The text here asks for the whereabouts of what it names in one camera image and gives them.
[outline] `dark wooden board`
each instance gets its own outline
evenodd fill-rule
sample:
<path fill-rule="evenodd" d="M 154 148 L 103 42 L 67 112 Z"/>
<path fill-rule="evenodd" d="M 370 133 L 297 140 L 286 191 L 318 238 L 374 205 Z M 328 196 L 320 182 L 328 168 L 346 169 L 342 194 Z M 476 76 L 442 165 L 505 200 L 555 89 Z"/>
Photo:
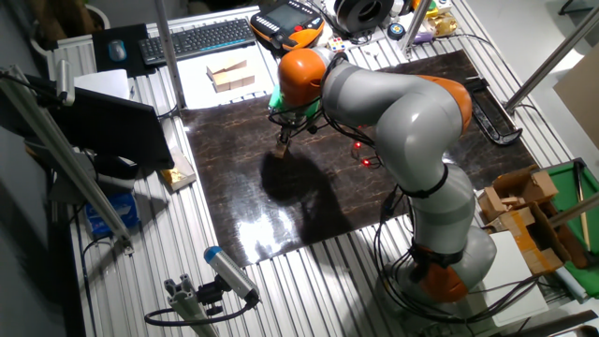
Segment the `dark wooden board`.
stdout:
<path fill-rule="evenodd" d="M 381 71 L 459 82 L 477 75 L 463 51 Z M 395 185 L 384 168 L 352 158 L 353 141 L 330 127 L 302 133 L 284 160 L 274 158 L 279 126 L 267 120 L 269 99 L 183 113 L 218 243 L 240 266 L 376 223 Z M 461 166 L 476 189 L 534 162 L 521 141 L 498 147 L 475 121 L 444 160 Z"/>

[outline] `blue object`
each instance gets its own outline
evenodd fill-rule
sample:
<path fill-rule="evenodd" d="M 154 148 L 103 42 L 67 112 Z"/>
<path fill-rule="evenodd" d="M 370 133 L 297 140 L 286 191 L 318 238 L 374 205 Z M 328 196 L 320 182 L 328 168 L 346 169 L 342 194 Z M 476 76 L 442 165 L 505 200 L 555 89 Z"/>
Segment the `blue object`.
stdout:
<path fill-rule="evenodd" d="M 113 62 L 122 62 L 127 58 L 122 40 L 112 40 L 109 43 L 109 57 Z"/>
<path fill-rule="evenodd" d="M 212 261 L 212 259 L 222 251 L 223 250 L 219 246 L 214 246 L 206 249 L 206 252 L 204 253 L 204 259 L 206 260 L 206 263 L 210 264 L 210 261 Z"/>
<path fill-rule="evenodd" d="M 108 197 L 110 205 L 114 207 L 121 220 L 126 227 L 135 226 L 139 222 L 138 218 L 138 205 L 130 193 L 122 193 Z M 85 205 L 85 217 L 87 222 L 92 227 L 94 234 L 105 234 L 110 233 L 109 226 L 104 222 L 102 217 L 97 213 L 94 206 L 88 203 Z"/>
<path fill-rule="evenodd" d="M 400 25 L 399 23 L 392 23 L 389 25 L 388 29 L 387 29 L 387 36 L 391 39 L 394 39 L 396 41 L 402 39 L 402 37 L 405 35 L 405 29 L 403 29 L 403 26 Z"/>

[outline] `wooden block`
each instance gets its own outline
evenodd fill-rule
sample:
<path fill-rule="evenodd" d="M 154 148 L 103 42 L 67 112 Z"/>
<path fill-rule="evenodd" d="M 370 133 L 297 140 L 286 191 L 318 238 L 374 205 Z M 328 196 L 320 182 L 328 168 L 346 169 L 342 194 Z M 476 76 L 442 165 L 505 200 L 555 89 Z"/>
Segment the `wooden block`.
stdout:
<path fill-rule="evenodd" d="M 214 90 L 216 90 L 217 93 L 222 93 L 231 89 L 231 83 L 227 73 L 214 75 L 212 84 L 214 85 Z"/>
<path fill-rule="evenodd" d="M 207 65 L 207 74 L 211 80 L 214 81 L 214 75 L 222 74 L 235 69 L 241 69 L 247 66 L 247 60 L 240 57 L 229 57 L 225 60 L 219 60 L 217 62 Z"/>
<path fill-rule="evenodd" d="M 249 66 L 222 72 L 214 75 L 213 78 L 214 89 L 217 93 L 241 88 L 255 81 L 254 70 Z"/>
<path fill-rule="evenodd" d="M 518 204 L 518 197 L 509 197 L 502 199 L 503 205 L 516 205 Z"/>

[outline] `spool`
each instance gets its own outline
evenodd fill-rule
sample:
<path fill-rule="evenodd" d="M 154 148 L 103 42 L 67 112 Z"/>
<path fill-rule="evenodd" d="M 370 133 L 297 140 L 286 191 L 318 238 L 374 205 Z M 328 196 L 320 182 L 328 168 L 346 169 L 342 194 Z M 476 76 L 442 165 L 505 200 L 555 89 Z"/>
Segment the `spool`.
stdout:
<path fill-rule="evenodd" d="M 363 37 L 374 32 L 375 27 L 387 17 L 394 0 L 336 0 L 337 23 L 353 37 Z"/>

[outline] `keyboard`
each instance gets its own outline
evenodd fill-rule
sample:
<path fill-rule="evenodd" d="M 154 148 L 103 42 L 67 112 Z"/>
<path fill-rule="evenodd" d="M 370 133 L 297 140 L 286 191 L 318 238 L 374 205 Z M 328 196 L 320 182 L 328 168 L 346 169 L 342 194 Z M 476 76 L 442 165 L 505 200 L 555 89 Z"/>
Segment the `keyboard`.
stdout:
<path fill-rule="evenodd" d="M 256 41 L 250 23 L 245 19 L 194 28 L 171 34 L 171 37 L 178 60 L 243 47 Z M 160 37 L 143 39 L 139 47 L 143 63 L 147 66 L 167 62 Z"/>

